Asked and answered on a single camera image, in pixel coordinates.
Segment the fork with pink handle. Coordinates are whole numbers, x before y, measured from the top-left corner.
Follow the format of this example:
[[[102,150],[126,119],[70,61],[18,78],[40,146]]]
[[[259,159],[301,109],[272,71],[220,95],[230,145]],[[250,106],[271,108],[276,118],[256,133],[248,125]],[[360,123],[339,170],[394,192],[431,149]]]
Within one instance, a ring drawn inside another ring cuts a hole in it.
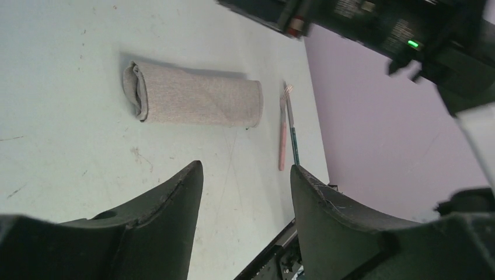
[[[280,143],[279,143],[279,158],[278,169],[284,171],[285,169],[285,157],[286,157],[286,145],[287,145],[287,101],[292,91],[292,85],[288,85],[283,82],[284,91],[280,97]]]

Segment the grey cloth napkin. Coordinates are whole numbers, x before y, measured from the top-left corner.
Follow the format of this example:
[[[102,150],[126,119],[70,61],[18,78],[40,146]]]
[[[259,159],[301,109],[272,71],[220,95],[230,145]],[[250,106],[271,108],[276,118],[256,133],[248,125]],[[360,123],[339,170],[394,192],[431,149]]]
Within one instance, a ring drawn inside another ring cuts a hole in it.
[[[123,90],[140,122],[252,128],[263,114],[257,80],[131,61],[123,71]]]

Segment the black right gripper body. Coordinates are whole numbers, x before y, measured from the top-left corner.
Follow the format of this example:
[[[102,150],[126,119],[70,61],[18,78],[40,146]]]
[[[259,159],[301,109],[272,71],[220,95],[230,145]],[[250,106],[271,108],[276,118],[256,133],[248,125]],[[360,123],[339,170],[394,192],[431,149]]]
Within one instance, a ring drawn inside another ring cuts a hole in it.
[[[389,58],[427,58],[451,41],[479,41],[487,1],[218,1],[277,33],[299,39],[312,26]]]

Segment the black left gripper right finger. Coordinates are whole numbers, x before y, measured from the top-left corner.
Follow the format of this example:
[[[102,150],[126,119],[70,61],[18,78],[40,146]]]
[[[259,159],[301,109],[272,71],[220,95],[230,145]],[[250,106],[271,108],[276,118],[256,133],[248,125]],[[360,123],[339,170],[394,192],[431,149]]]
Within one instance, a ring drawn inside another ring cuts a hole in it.
[[[297,165],[291,192],[308,279],[494,278],[489,187],[455,193],[423,223],[365,206]]]

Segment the knife with teal handle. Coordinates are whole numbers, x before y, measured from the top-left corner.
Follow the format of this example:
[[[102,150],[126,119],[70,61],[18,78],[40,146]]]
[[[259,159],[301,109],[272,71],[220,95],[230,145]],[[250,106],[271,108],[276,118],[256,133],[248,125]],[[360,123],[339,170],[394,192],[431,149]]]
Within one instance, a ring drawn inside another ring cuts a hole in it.
[[[295,165],[300,165],[299,152],[298,152],[298,143],[297,143],[297,134],[294,125],[294,115],[292,112],[292,105],[290,95],[288,95],[287,100],[287,114],[288,114],[288,122],[290,126],[290,136],[291,136],[291,145],[294,157]]]

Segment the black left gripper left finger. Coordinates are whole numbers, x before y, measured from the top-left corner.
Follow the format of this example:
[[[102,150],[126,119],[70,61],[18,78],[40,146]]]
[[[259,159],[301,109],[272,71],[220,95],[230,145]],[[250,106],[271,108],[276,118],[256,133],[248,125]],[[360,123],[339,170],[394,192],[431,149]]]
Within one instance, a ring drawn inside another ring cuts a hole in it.
[[[2,279],[186,279],[203,192],[193,161],[92,219],[1,216]]]

